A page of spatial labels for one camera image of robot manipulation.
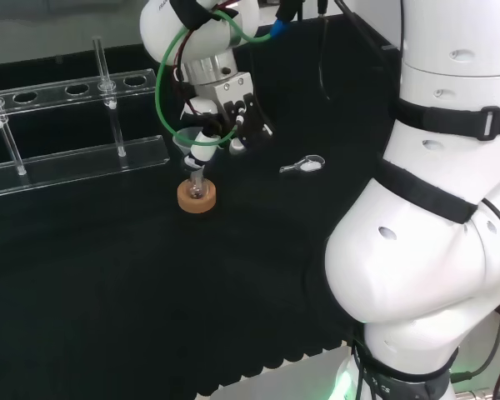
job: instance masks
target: black velcro strap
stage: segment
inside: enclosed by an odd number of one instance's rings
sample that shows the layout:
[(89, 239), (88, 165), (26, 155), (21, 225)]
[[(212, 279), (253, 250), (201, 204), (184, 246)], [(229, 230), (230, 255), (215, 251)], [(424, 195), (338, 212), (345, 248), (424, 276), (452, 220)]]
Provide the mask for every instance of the black velcro strap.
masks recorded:
[(409, 127), (428, 132), (466, 136), (481, 141), (493, 140), (500, 135), (500, 107), (496, 106), (484, 107), (482, 111), (459, 111), (423, 107), (400, 98), (393, 104), (391, 114)]
[(388, 378), (397, 379), (402, 382), (410, 382), (410, 383), (424, 383), (428, 381), (432, 381), (437, 379), (448, 372), (450, 367), (453, 365), (453, 362), (456, 361), (458, 356), (459, 349), (452, 354), (450, 359), (446, 364), (444, 364), (441, 368), (439, 368), (435, 372), (426, 373), (423, 375), (412, 375), (411, 373), (405, 373), (398, 371), (394, 368), (385, 365), (383, 362), (378, 361), (372, 355), (368, 354), (363, 346), (360, 346), (358, 341), (354, 341), (353, 343), (353, 351), (352, 354), (356, 359), (356, 363), (361, 361), (364, 368), (372, 373), (379, 373)]
[(196, 31), (210, 19), (220, 20), (220, 17), (198, 4), (197, 0), (170, 0), (170, 5), (189, 31)]
[(404, 200), (455, 223), (465, 223), (478, 208), (384, 159), (380, 160), (374, 179)]

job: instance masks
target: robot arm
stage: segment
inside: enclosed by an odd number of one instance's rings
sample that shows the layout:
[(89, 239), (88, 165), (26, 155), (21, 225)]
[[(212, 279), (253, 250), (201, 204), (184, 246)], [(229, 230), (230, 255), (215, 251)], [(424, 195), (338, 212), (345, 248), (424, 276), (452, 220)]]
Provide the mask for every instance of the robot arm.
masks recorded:
[[(365, 377), (362, 399), (370, 382), (379, 397), (450, 400), (448, 359), (500, 304), (500, 220), (480, 203), (500, 208), (500, 0), (403, 7), (407, 111), (383, 155), (391, 178), (372, 179), (336, 227), (326, 272), (339, 304), (364, 323), (372, 357), (404, 381), (390, 388)], [(461, 218), (450, 203), (477, 211)], [(354, 387), (354, 356), (338, 382), (345, 371)], [(412, 384), (423, 377), (430, 393)]]

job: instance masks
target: black table surface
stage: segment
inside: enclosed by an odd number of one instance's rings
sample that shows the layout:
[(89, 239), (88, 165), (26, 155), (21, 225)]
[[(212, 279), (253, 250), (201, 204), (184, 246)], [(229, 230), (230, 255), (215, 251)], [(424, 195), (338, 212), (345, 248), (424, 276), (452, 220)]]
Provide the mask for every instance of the black table surface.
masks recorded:
[[(323, 249), (385, 146), (392, 92), (337, 17), (324, 53), (333, 100), (325, 100), (321, 31), (320, 21), (293, 24), (237, 50), (242, 71), (252, 51), (276, 134), (258, 152), (214, 166), (218, 202), (209, 214), (179, 210), (184, 176), (172, 147), (165, 166), (0, 197), (0, 399), (193, 399), (348, 337), (352, 320), (329, 297)], [(0, 66), (0, 89), (92, 76), (93, 60)], [(155, 68), (140, 46), (109, 49), (107, 60), (112, 73)], [(181, 106), (166, 101), (173, 121)], [(124, 132), (162, 132), (152, 99), (141, 107), (150, 117), (135, 130), (124, 118)], [(92, 111), (78, 109), (65, 124), (59, 110), (12, 121), (23, 155), (110, 140)], [(326, 167), (279, 176), (308, 154)]]

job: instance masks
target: green cable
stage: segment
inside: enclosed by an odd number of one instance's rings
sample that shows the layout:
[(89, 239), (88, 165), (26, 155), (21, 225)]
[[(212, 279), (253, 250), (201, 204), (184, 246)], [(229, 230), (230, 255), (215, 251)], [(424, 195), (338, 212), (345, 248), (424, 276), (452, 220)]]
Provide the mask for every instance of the green cable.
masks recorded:
[(246, 40), (249, 43), (262, 43), (262, 42), (266, 42), (268, 39), (271, 38), (270, 33), (267, 33), (265, 36), (261, 36), (261, 37), (250, 37), (245, 32), (243, 32), (241, 27), (239, 27), (235, 23), (235, 21), (233, 21), (225, 12), (217, 10), (213, 14), (219, 16), (222, 19), (225, 19), (227, 21), (227, 23), (229, 23), (232, 26), (232, 28), (235, 29), (235, 32), (237, 32), (241, 38), (243, 38), (244, 40)]
[[(271, 38), (270, 34), (267, 34), (265, 36), (261, 37), (249, 37), (246, 33), (243, 32), (243, 30), (233, 21), (227, 14), (225, 14), (222, 11), (215, 11), (214, 14), (218, 15), (220, 18), (226, 20), (232, 27), (235, 29), (235, 31), (247, 42), (250, 43), (260, 43), (260, 42), (265, 42), (268, 39)], [(172, 134), (177, 140), (187, 143), (187, 144), (196, 144), (197, 146), (217, 146), (219, 144), (225, 143), (228, 140), (232, 138), (232, 136), (235, 134), (237, 131), (237, 125), (233, 127), (233, 129), (230, 131), (230, 133), (226, 136), (223, 137), (222, 139), (216, 140), (215, 142), (197, 142), (196, 140), (191, 140), (187, 139), (186, 137), (180, 136), (178, 132), (176, 132), (173, 127), (171, 127), (165, 117), (163, 116), (163, 112), (161, 111), (161, 80), (163, 76), (163, 71), (165, 70), (165, 66), (167, 65), (167, 60), (168, 56), (170, 53), (173, 52), (174, 47), (176, 46), (176, 43), (183, 38), (188, 32), (188, 29), (186, 27), (183, 27), (180, 32), (177, 33), (177, 35), (174, 37), (174, 39), (170, 42), (168, 45), (168, 49), (163, 55), (163, 58), (161, 60), (161, 64), (159, 65), (159, 71), (157, 72), (157, 78), (156, 78), (156, 92), (155, 92), (155, 100), (156, 100), (156, 110), (157, 110), (157, 115), (159, 116), (159, 120), (165, 127), (165, 129), (168, 130), (170, 134)]]

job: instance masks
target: clear acrylic stand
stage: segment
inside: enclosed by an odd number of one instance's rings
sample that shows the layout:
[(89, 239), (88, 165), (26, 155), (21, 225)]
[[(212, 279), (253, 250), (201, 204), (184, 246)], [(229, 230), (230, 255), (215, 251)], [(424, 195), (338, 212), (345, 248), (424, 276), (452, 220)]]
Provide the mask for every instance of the clear acrylic stand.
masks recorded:
[[(12, 160), (0, 163), (0, 195), (161, 165), (168, 161), (167, 148), (160, 135), (125, 141), (118, 117), (119, 98), (154, 93), (156, 76), (153, 70), (110, 75), (100, 37), (93, 39), (93, 46), (99, 77), (0, 92), (0, 133)], [(50, 108), (71, 108), (90, 102), (103, 102), (109, 115), (113, 143), (22, 158), (9, 126), (10, 116)]]

